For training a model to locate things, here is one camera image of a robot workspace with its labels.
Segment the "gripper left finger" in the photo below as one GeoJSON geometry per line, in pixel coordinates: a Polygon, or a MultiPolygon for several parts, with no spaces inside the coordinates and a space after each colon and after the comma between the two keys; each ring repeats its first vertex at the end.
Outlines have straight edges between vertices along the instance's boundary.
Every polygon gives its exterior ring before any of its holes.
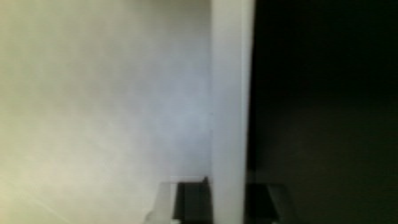
{"type": "Polygon", "coordinates": [[[163,182],[154,200],[156,224],[209,224],[207,178],[163,182]]]}

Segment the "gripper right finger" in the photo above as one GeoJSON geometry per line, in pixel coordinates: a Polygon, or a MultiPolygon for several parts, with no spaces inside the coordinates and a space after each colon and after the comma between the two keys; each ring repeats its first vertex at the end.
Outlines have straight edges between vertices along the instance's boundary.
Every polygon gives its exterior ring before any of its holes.
{"type": "Polygon", "coordinates": [[[280,184],[246,185],[245,224],[296,224],[289,192],[280,184]]]}

